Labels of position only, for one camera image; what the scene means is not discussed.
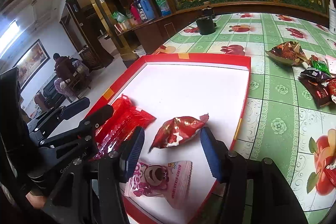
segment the person's dark hair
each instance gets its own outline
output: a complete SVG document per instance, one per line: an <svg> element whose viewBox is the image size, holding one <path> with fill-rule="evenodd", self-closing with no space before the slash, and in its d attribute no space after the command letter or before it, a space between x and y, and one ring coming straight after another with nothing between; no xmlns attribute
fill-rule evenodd
<svg viewBox="0 0 336 224"><path fill-rule="evenodd" d="M54 60L56 60L57 58L60 57L60 55L58 53L54 53L54 55L52 56Z"/></svg>

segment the white bottle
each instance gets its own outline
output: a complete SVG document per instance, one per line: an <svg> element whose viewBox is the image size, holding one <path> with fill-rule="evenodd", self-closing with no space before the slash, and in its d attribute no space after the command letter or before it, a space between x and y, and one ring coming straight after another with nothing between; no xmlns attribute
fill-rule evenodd
<svg viewBox="0 0 336 224"><path fill-rule="evenodd" d="M332 34L336 34L336 10L334 0L330 0L329 4L329 31Z"/></svg>

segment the yellow tape piece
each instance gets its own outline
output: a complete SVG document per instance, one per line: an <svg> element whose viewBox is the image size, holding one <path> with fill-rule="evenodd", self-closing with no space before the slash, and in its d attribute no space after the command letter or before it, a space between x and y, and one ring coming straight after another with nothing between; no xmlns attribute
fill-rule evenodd
<svg viewBox="0 0 336 224"><path fill-rule="evenodd" d="M178 54L179 59L189 59L188 53L180 53Z"/></svg>
<svg viewBox="0 0 336 224"><path fill-rule="evenodd" d="M111 88L109 88L107 91L104 92L103 96L106 100L110 100L113 94L114 94L114 91L111 90Z"/></svg>
<svg viewBox="0 0 336 224"><path fill-rule="evenodd" d="M238 135L238 132L239 132L239 129L240 129L241 122L242 122L242 118L240 118L239 121L238 121L238 125L237 125L237 128L236 128L235 136L233 137L234 140L237 139L237 135Z"/></svg>

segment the black leather sofa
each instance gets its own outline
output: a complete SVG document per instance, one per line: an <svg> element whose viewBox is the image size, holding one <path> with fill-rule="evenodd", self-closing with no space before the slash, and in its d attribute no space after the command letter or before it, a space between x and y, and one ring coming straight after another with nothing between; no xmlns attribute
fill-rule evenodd
<svg viewBox="0 0 336 224"><path fill-rule="evenodd" d="M44 87L43 96L45 97L45 104L48 108L59 107L64 102L65 96L58 93L54 86L54 81L57 75Z"/></svg>

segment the pink bottle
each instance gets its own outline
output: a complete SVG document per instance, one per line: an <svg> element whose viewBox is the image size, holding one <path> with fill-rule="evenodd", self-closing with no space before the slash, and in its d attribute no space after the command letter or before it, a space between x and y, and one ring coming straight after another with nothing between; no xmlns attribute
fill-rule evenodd
<svg viewBox="0 0 336 224"><path fill-rule="evenodd" d="M141 18L140 18L140 14L139 14L139 11L136 7L134 7L133 4L131 4L131 13L132 15L134 16L134 19L137 21L137 22L142 22Z"/></svg>

